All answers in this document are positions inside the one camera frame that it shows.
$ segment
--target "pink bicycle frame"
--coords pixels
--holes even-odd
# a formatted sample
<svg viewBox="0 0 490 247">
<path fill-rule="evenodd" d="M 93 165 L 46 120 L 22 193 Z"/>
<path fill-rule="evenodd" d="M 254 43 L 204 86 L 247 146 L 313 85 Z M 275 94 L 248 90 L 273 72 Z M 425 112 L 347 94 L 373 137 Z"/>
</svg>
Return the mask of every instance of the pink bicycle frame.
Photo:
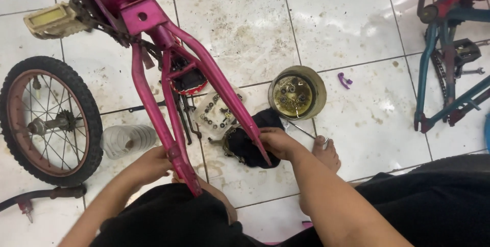
<svg viewBox="0 0 490 247">
<path fill-rule="evenodd" d="M 168 159 L 172 162 L 179 177 L 184 179 L 195 196 L 201 194 L 202 189 L 199 186 L 196 174 L 187 156 L 184 132 L 175 107 L 175 102 L 169 102 L 174 100 L 170 81 L 193 68 L 199 68 L 202 71 L 223 99 L 224 103 L 233 112 L 248 136 L 259 147 L 267 163 L 271 165 L 266 151 L 259 140 L 260 131 L 257 125 L 242 105 L 240 99 L 236 96 L 233 88 L 218 68 L 212 56 L 199 41 L 176 26 L 155 0 L 95 0 L 95 2 L 99 5 L 114 28 L 120 29 L 121 21 L 123 21 L 130 34 L 141 37 L 142 32 L 147 33 L 153 40 L 153 43 L 163 51 L 162 92 L 167 101 L 168 115 L 174 131 L 175 140 L 165 123 L 144 76 L 143 51 L 138 44 L 132 44 L 133 59 L 131 74 L 146 112 L 165 150 L 167 150 Z M 121 16 L 122 20 L 115 18 L 115 16 Z M 172 34 L 186 43 L 198 58 L 178 45 Z M 190 63 L 180 71 L 170 72 L 171 58 L 176 55 L 186 58 Z"/>
</svg>

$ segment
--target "hand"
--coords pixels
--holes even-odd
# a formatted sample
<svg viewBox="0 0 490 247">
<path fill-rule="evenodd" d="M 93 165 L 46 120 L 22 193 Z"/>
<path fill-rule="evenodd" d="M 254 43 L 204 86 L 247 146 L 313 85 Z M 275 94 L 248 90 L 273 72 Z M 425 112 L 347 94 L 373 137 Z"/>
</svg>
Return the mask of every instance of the hand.
<svg viewBox="0 0 490 247">
<path fill-rule="evenodd" d="M 163 176 L 170 175 L 172 163 L 167 159 L 167 151 L 163 146 L 146 151 L 138 160 L 125 168 L 118 176 L 134 184 L 136 188 L 155 182 Z"/>
<path fill-rule="evenodd" d="M 281 160 L 290 160 L 293 152 L 305 148 L 279 127 L 263 127 L 259 130 L 259 139 L 264 148 Z"/>
</svg>

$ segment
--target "oil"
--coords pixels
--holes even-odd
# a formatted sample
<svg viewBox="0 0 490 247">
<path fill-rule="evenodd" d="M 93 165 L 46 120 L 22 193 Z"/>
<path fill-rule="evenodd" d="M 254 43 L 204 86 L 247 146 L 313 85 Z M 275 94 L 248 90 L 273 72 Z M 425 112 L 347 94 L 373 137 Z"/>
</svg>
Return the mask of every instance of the oil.
<svg viewBox="0 0 490 247">
<path fill-rule="evenodd" d="M 299 119 L 310 112 L 315 104 L 314 97 L 314 88 L 309 80 L 297 74 L 282 75 L 273 88 L 277 110 L 293 119 Z"/>
</svg>

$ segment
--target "handlebar grip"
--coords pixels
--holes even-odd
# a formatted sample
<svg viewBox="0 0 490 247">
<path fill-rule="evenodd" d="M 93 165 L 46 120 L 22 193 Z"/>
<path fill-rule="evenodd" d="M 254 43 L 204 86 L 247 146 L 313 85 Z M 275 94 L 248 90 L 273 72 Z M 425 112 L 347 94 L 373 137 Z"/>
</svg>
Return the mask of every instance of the handlebar grip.
<svg viewBox="0 0 490 247">
<path fill-rule="evenodd" d="M 81 184 L 76 187 L 55 187 L 50 195 L 51 199 L 58 197 L 80 198 L 87 193 L 87 188 Z"/>
</svg>

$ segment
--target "white tile floor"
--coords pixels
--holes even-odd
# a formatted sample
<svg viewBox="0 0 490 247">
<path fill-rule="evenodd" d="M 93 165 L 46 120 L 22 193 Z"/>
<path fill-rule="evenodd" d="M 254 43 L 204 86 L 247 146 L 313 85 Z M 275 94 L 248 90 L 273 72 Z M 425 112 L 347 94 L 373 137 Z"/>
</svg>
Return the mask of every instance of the white tile floor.
<svg viewBox="0 0 490 247">
<path fill-rule="evenodd" d="M 79 33 L 59 40 L 30 35 L 22 17 L 26 11 L 67 0 L 0 0 L 0 74 L 30 56 L 64 60 L 84 79 L 100 112 L 141 105 L 130 76 L 130 50 L 102 33 Z M 157 0 L 175 23 L 195 36 L 211 52 L 229 81 L 252 99 L 249 112 L 268 108 L 266 90 L 284 68 L 302 64 L 320 73 L 327 87 L 327 104 L 314 120 L 297 125 L 311 134 L 334 139 L 342 159 L 339 175 L 359 180 L 380 171 L 407 172 L 412 167 L 447 156 L 485 150 L 483 123 L 490 103 L 471 112 L 450 128 L 439 122 L 427 135 L 413 131 L 413 113 L 420 53 L 426 26 L 415 15 L 417 0 Z M 476 8 L 488 8 L 480 2 Z M 490 23 L 465 22 L 457 38 L 490 38 Z M 472 68 L 490 70 L 490 47 Z M 352 79 L 343 88 L 337 74 Z M 146 72 L 157 89 L 158 72 Z M 429 66 L 425 109 L 428 115 L 442 106 L 440 89 Z M 461 94 L 483 76 L 458 80 Z M 161 101 L 161 92 L 155 91 Z M 193 98 L 198 105 L 202 96 Z M 166 119 L 167 112 L 162 108 Z M 144 111 L 102 116 L 104 127 L 150 124 Z M 311 148 L 313 140 L 294 127 L 294 138 Z M 0 140 L 0 200 L 22 192 L 50 189 L 29 175 Z M 307 220 L 297 205 L 299 189 L 291 165 L 250 169 L 222 150 L 193 135 L 188 148 L 198 175 L 222 190 L 238 208 L 244 230 L 264 242 L 283 240 L 302 230 Z M 89 204 L 107 182 L 139 154 L 112 161 L 103 157 L 86 181 Z M 144 187 L 168 183 L 162 178 Z M 0 246 L 53 246 L 83 212 L 82 199 L 35 200 L 30 224 L 16 207 L 0 213 Z"/>
</svg>

